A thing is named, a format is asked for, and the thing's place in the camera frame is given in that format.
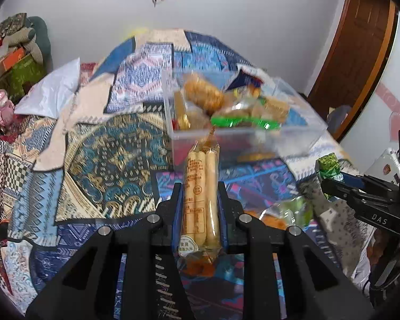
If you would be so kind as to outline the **person's right hand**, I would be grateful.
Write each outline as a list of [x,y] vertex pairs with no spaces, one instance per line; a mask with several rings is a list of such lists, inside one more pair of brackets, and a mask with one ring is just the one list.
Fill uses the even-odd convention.
[[[371,240],[367,248],[367,257],[369,259],[371,269],[377,265],[380,257],[384,253],[385,248],[387,247],[388,241],[389,235],[387,232],[375,229],[374,238]],[[400,267],[400,258],[398,259],[396,266]]]

